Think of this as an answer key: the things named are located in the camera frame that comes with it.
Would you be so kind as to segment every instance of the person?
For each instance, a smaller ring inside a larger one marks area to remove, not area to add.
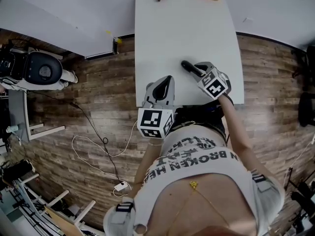
[[[284,189],[253,152],[222,95],[233,150],[207,108],[178,109],[164,141],[150,139],[123,202],[108,210],[108,236],[262,236],[284,205]]]
[[[2,170],[2,178],[0,179],[0,191],[6,187],[14,189],[13,181],[21,178],[26,173],[33,171],[35,168],[28,160],[21,160],[19,163]]]
[[[78,83],[78,77],[75,75],[75,72],[73,70],[67,71],[63,69],[62,76],[59,81],[57,81],[54,84],[50,85],[36,85],[27,82],[25,79],[22,79],[20,81],[15,81],[13,79],[5,79],[5,82],[0,80],[0,93],[3,93],[5,89],[12,89],[12,90],[62,90],[63,88],[67,87],[69,85],[69,82],[72,83]]]

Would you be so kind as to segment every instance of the wooden floor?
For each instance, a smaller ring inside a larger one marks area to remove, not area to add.
[[[241,49],[245,104],[237,106],[254,146],[265,166],[284,180],[285,171],[312,139],[314,127],[302,128],[297,122],[297,108],[302,86],[291,74],[298,66],[291,50],[265,40],[238,36]],[[110,153],[119,153],[126,145],[131,127],[137,120],[134,82],[134,40],[124,40],[120,54],[95,61],[82,59],[64,64],[73,69],[79,83],[63,91],[48,94],[74,101],[92,118],[102,137],[109,140]],[[112,180],[80,161],[71,148],[74,135],[88,136],[99,143],[90,124],[80,110],[46,98],[30,94],[31,124],[66,125],[66,130],[23,144],[13,142],[12,160],[25,155],[34,163],[39,181],[31,183],[40,195],[52,198],[68,189],[69,203],[84,205],[92,199],[96,205],[85,218],[87,224],[102,229],[105,212],[120,199],[113,196]],[[119,176],[132,181],[146,149],[146,140],[138,131],[133,133],[125,154],[113,158]],[[103,171],[114,173],[108,157],[86,140],[74,143],[79,155]],[[297,161],[294,179],[312,171],[314,148],[309,148]],[[285,205],[273,228],[283,232],[289,219],[299,210],[287,195]]]

